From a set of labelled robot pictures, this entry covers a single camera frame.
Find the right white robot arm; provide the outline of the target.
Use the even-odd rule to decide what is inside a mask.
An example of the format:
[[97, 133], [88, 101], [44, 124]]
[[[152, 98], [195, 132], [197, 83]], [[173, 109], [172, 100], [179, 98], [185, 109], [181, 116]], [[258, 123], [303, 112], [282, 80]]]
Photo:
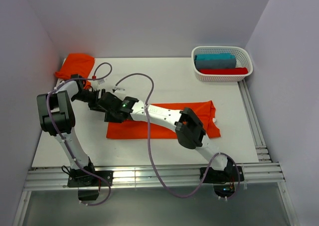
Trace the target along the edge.
[[220, 137], [213, 122], [212, 101], [147, 105], [134, 97], [121, 99], [106, 92], [97, 105], [106, 112], [108, 139], [177, 139], [180, 145], [196, 150], [207, 161], [220, 151], [211, 142]]

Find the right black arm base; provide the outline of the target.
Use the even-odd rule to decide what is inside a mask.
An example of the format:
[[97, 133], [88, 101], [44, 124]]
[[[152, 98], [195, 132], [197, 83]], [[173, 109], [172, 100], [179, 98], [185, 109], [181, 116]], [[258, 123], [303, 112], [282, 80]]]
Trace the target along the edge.
[[230, 167], [225, 171], [217, 171], [209, 168], [206, 176], [204, 177], [204, 184], [213, 184], [214, 192], [218, 197], [230, 197], [236, 191], [236, 182], [243, 182], [245, 180], [242, 167]]

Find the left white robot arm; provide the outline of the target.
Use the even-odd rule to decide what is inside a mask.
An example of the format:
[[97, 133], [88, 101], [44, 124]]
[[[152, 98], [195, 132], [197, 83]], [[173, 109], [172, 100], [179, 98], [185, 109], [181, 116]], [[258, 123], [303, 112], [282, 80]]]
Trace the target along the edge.
[[79, 180], [91, 186], [97, 180], [97, 173], [76, 136], [76, 119], [72, 108], [72, 102], [78, 100], [87, 103], [90, 110], [105, 112], [98, 106], [98, 100], [105, 90], [85, 89], [88, 81], [88, 78], [73, 74], [49, 93], [38, 95], [36, 102], [40, 126], [62, 146], [70, 162], [70, 175], [75, 177], [81, 172]]

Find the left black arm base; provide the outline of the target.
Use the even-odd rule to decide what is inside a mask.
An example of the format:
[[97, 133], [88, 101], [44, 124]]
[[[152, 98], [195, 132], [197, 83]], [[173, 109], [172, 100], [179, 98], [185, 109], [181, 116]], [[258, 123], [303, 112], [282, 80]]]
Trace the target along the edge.
[[96, 171], [92, 162], [84, 167], [90, 172], [87, 174], [81, 169], [72, 169], [62, 166], [61, 170], [68, 176], [67, 187], [78, 189], [78, 199], [90, 203], [98, 199], [102, 187], [110, 188], [114, 172], [111, 170]]

